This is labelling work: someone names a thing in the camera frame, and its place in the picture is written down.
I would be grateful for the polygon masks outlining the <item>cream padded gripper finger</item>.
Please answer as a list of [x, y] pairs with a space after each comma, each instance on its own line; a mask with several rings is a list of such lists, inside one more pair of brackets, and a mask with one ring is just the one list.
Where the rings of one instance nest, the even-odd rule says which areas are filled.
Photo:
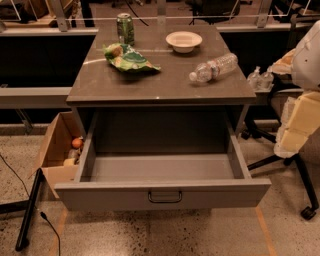
[[279, 75], [290, 74], [294, 53], [295, 49], [292, 49], [287, 52], [282, 58], [274, 62], [271, 66], [272, 72]]
[[319, 92], [309, 91], [298, 98], [288, 97], [282, 111], [274, 153], [281, 158], [294, 156], [319, 127]]

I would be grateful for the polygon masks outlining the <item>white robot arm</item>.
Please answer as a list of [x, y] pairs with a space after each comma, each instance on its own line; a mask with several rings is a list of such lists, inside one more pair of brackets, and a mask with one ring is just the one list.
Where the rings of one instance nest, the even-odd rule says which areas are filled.
[[272, 65], [276, 74], [290, 74], [294, 85], [304, 90], [284, 104], [274, 153], [282, 158], [297, 154], [320, 127], [320, 21], [297, 46]]

